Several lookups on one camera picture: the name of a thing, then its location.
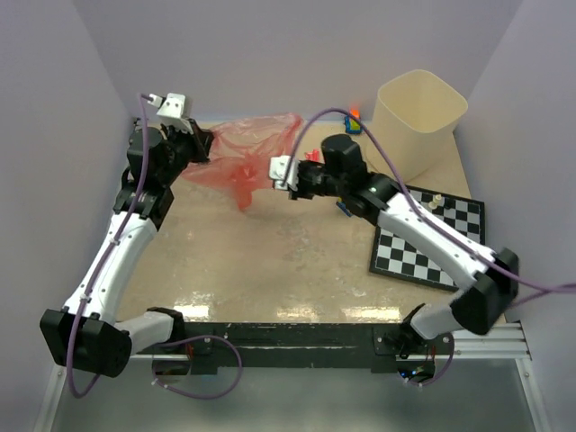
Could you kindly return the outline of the red plastic trash bag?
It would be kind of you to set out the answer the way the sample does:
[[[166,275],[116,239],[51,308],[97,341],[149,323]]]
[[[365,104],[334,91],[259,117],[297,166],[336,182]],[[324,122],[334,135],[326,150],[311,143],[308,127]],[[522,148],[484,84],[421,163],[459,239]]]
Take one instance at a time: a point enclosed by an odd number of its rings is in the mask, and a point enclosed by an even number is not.
[[[290,153],[302,124],[303,118],[293,112],[216,124],[209,128],[210,161],[189,165],[181,177],[227,194],[244,211],[254,191],[272,186],[270,158]]]

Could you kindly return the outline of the cream plastic trash bin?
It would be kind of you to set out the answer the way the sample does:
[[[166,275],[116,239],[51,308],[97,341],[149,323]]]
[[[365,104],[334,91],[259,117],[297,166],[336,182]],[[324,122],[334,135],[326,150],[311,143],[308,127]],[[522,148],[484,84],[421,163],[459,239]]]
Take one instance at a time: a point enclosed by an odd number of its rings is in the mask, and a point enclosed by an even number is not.
[[[379,88],[369,129],[408,182],[443,158],[467,110],[467,100],[447,82],[415,69]]]

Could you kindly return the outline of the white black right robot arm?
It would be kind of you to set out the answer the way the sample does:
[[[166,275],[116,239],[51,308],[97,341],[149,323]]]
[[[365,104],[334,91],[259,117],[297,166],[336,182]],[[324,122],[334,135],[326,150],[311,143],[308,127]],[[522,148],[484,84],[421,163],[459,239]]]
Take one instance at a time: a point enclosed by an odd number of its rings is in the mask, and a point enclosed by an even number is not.
[[[402,356],[422,353],[433,339],[460,329],[488,334],[518,295],[519,259],[507,248],[478,244],[418,204],[400,184],[368,170],[361,149],[346,134],[321,143],[322,162],[279,157],[269,175],[293,200],[340,198],[347,210],[407,241],[445,271],[458,288],[444,304],[422,304],[400,324],[394,339]]]

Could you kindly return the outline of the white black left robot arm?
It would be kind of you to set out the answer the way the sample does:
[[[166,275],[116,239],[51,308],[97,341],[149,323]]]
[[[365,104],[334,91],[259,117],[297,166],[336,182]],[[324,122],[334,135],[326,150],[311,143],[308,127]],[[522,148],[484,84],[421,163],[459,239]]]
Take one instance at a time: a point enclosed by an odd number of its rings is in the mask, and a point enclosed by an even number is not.
[[[117,311],[143,251],[174,200],[172,184],[189,165],[208,162],[213,140],[213,133],[193,119],[183,128],[163,124],[134,129],[103,244],[65,304],[45,310],[40,318],[40,331],[57,365],[116,377],[140,351],[158,345],[176,353],[185,346],[180,312],[152,307],[120,323]]]

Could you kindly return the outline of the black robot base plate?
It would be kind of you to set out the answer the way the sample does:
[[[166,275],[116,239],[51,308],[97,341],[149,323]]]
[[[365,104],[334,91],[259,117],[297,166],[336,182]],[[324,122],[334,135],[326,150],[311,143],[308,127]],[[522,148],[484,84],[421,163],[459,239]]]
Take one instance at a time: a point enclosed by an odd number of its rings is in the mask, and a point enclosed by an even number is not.
[[[239,352],[245,368],[367,369],[394,374],[397,362],[416,365],[426,354],[454,352],[444,334],[428,342],[402,342],[400,325],[391,323],[234,323],[186,322],[184,335],[198,337],[191,348],[152,346],[141,353],[155,359],[190,360],[193,374],[215,374],[234,367],[236,356],[217,336]]]

